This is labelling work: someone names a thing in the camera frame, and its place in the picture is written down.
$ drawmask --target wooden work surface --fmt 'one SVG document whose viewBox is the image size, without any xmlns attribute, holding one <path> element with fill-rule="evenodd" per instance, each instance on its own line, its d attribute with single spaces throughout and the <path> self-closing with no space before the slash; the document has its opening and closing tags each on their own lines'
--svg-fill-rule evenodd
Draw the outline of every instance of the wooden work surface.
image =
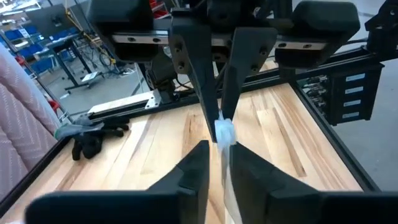
<svg viewBox="0 0 398 224">
<path fill-rule="evenodd" d="M 320 190 L 361 190 L 290 85 L 242 94 L 238 141 L 291 176 Z M 109 138 L 91 160 L 72 160 L 70 141 L 0 223 L 21 220 L 34 198 L 55 190 L 146 189 L 202 139 L 210 139 L 200 105 L 134 118 L 123 138 Z M 220 158 L 210 144 L 207 223 L 225 223 Z"/>
</svg>

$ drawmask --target butcher block table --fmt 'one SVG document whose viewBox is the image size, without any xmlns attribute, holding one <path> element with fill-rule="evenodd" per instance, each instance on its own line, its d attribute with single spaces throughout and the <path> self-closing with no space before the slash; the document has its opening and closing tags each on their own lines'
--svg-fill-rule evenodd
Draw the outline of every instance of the butcher block table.
<svg viewBox="0 0 398 224">
<path fill-rule="evenodd" d="M 289 84 L 242 94 L 233 123 L 242 145 L 292 177 L 318 190 L 361 190 Z M 211 142 L 196 104 L 131 119 L 124 137 L 107 138 L 101 153 L 90 160 L 72 160 L 71 140 L 0 223 L 23 220 L 26 206 L 49 192 L 146 189 L 204 139 Z M 220 155 L 210 143 L 206 223 L 229 223 L 226 217 Z"/>
</svg>

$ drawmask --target work glove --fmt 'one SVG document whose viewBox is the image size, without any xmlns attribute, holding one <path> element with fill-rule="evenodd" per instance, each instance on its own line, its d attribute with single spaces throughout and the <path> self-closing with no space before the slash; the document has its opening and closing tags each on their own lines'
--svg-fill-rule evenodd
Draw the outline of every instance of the work glove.
<svg viewBox="0 0 398 224">
<path fill-rule="evenodd" d="M 80 160 L 80 154 L 83 153 L 87 159 L 93 158 L 101 152 L 102 142 L 106 136 L 123 137 L 124 131 L 129 130 L 129 119 L 110 118 L 103 121 L 104 125 L 99 130 L 87 131 L 72 136 L 75 139 L 75 145 L 72 149 L 72 159 Z"/>
</svg>

